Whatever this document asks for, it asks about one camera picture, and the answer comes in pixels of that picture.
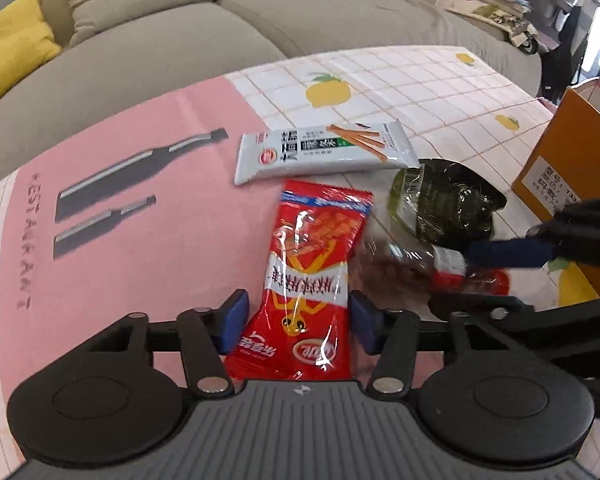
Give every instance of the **pink tablecloth section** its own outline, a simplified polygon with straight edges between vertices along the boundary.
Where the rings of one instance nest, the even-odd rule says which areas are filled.
[[[170,92],[24,165],[0,182],[0,478],[21,462],[5,405],[35,371],[129,312],[147,312],[153,321],[174,319],[194,306],[218,306],[239,287],[257,307],[281,184],[234,187],[242,134],[331,121],[401,120],[419,156],[463,161],[507,193],[496,234],[512,237],[537,222],[509,186],[550,118],[533,98],[461,48],[374,48],[287,60]],[[136,153],[216,128],[225,128],[228,138],[55,221],[62,190]],[[321,180],[372,190],[376,206],[369,229],[382,230],[394,174]],[[54,237],[107,209],[154,196],[155,204],[54,259]],[[544,270],[515,273],[516,288],[536,305],[555,305],[555,285]],[[182,381],[176,360],[158,356],[157,365]]]

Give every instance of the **sofa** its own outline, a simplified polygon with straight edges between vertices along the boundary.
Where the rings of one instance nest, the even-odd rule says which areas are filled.
[[[464,46],[537,94],[538,56],[525,55],[499,31],[439,10],[434,2],[217,0],[149,14],[69,47],[74,22],[67,0],[40,0],[63,50],[0,99],[0,179],[63,139],[165,92],[330,50]]]

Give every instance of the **brand logo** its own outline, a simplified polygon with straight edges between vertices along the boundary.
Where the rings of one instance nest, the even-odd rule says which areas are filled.
[[[275,152],[275,150],[272,150],[271,148],[266,148],[260,153],[259,161],[261,164],[271,164],[277,158],[278,155]]]
[[[304,339],[293,348],[294,357],[301,363],[322,366],[331,363],[336,357],[335,347],[322,339]]]

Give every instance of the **orange box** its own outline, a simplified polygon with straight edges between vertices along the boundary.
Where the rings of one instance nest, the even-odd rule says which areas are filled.
[[[567,203],[600,198],[600,79],[567,89],[512,188],[543,221]],[[580,268],[600,295],[600,269]]]

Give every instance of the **cartoon character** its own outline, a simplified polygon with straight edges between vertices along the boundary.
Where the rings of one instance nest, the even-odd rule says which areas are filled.
[[[326,302],[321,301],[315,306],[309,306],[306,304],[305,298],[291,298],[288,303],[280,303],[277,296],[274,292],[273,304],[276,309],[286,312],[285,317],[282,318],[282,328],[289,337],[296,337],[302,332],[306,332],[306,321],[302,317],[303,312],[312,316],[320,312],[326,305]]]

